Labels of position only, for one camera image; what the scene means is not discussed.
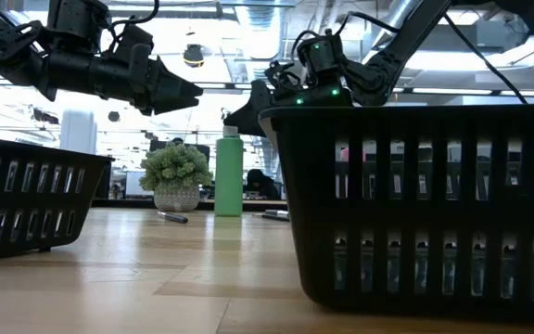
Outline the thin black paint brush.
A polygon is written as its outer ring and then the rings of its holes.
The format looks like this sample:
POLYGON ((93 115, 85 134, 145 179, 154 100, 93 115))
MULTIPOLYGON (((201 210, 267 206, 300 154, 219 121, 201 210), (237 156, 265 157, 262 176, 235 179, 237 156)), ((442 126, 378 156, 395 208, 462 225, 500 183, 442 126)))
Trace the thin black paint brush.
POLYGON ((178 224, 187 224, 188 218, 173 212, 158 212, 158 215, 163 217, 165 220, 175 222, 178 224))
POLYGON ((281 215, 273 215, 266 212, 263 213, 254 213, 254 218, 261 218, 264 220, 272 220, 272 221, 279 221, 279 222, 290 222, 289 218, 287 216, 281 216, 281 215))

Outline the green paint bottle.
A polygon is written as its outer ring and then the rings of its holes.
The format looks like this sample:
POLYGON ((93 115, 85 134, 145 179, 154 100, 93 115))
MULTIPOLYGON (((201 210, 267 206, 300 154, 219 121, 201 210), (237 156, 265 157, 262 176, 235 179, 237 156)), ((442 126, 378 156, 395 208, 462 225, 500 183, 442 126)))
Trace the green paint bottle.
POLYGON ((216 142, 215 206, 218 216, 243 211, 243 141, 235 126, 225 125, 216 142))

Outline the seated person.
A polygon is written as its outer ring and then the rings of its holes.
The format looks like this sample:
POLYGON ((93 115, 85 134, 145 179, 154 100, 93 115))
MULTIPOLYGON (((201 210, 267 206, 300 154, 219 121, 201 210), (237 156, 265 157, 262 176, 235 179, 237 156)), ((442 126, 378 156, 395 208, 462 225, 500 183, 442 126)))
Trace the seated person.
POLYGON ((275 186, 274 180, 266 176, 259 169, 251 169, 247 174, 247 183, 243 187, 245 192, 255 191, 261 197, 269 200, 279 200, 281 195, 275 186))

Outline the black monitor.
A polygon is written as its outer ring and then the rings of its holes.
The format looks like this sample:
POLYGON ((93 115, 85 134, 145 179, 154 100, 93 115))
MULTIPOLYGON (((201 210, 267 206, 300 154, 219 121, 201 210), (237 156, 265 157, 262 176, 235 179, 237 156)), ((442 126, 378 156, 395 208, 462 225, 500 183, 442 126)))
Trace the black monitor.
MULTIPOLYGON (((160 140, 153 139, 150 142, 149 152, 163 149, 167 147, 169 144, 172 144, 172 141, 160 141, 160 140)), ((199 152, 201 152, 206 157, 207 161, 210 161, 210 147, 209 146, 197 145, 197 144, 185 144, 185 146, 196 148, 199 152)))

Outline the black ceiling dome device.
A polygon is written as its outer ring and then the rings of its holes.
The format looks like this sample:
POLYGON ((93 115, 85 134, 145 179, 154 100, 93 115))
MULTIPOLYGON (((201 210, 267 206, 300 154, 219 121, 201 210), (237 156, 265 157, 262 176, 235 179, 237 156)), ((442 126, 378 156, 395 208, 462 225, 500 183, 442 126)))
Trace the black ceiling dome device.
POLYGON ((190 68, 202 67, 205 63, 202 46, 199 44, 188 45, 183 54, 183 61, 190 68))

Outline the black slotted plastic basket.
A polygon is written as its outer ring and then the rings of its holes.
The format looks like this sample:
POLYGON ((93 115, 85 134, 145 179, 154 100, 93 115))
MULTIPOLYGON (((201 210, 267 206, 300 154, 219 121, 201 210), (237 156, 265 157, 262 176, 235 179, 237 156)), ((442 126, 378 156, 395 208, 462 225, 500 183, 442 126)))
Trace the black slotted plastic basket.
POLYGON ((312 301, 534 323, 534 105, 278 108, 260 121, 312 301))
POLYGON ((111 162, 0 140, 0 257, 74 242, 111 162))

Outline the black aluminium table frame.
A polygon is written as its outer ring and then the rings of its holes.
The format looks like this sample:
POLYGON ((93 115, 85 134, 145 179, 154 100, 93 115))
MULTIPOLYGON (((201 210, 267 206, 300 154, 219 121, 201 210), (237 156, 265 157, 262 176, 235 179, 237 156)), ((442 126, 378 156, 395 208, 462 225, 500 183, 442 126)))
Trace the black aluminium table frame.
MULTIPOLYGON (((127 209, 155 209, 156 206, 151 199, 94 199, 92 208, 127 208, 127 209)), ((212 211, 214 201, 200 201, 197 208, 202 211, 212 211)), ((286 210, 285 201, 269 200, 244 200, 243 210, 245 212, 256 212, 263 210, 286 210)))

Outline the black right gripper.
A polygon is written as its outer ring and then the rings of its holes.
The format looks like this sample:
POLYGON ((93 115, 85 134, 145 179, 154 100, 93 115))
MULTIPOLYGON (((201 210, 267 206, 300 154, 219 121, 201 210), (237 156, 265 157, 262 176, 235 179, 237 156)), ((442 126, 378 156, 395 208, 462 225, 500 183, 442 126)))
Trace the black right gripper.
POLYGON ((298 75, 290 71, 292 63, 270 63, 266 70, 272 93, 262 80, 251 83, 250 96, 243 110, 238 110, 223 120, 226 126, 234 126, 242 135, 265 137, 258 121, 258 114, 270 107, 351 107, 350 91, 342 86, 334 72, 321 72, 309 76, 306 86, 298 75))

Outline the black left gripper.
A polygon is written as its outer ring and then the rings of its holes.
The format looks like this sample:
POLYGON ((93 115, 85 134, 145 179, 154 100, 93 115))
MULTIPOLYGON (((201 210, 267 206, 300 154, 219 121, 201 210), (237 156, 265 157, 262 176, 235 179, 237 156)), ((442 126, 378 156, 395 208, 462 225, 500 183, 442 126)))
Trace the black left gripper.
POLYGON ((150 53, 149 45, 135 44, 120 46, 108 57, 93 59, 89 84, 94 94, 127 101, 145 116, 197 106, 203 89, 170 71, 161 58, 153 59, 150 53), (158 79, 159 88, 178 97, 154 101, 158 79))

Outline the green potted plant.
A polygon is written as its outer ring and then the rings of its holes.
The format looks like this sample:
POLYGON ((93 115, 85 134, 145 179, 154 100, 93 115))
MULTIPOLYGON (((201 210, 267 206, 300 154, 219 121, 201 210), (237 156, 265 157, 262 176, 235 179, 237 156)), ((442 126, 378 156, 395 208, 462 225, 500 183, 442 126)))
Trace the green potted plant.
POLYGON ((200 201, 200 187, 213 179, 207 157, 185 144, 170 143, 149 152, 141 167, 145 173, 139 185, 153 193, 153 202, 161 212, 193 211, 200 201))

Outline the pink paint bottle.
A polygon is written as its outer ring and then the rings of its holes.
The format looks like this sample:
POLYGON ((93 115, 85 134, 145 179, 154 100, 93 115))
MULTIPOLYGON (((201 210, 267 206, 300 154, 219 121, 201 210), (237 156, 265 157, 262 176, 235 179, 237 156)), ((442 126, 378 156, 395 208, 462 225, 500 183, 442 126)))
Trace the pink paint bottle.
MULTIPOLYGON (((341 161, 348 161, 350 158, 350 149, 349 148, 342 148, 340 150, 340 160, 341 161)), ((362 161, 366 162, 366 154, 362 154, 362 161)))

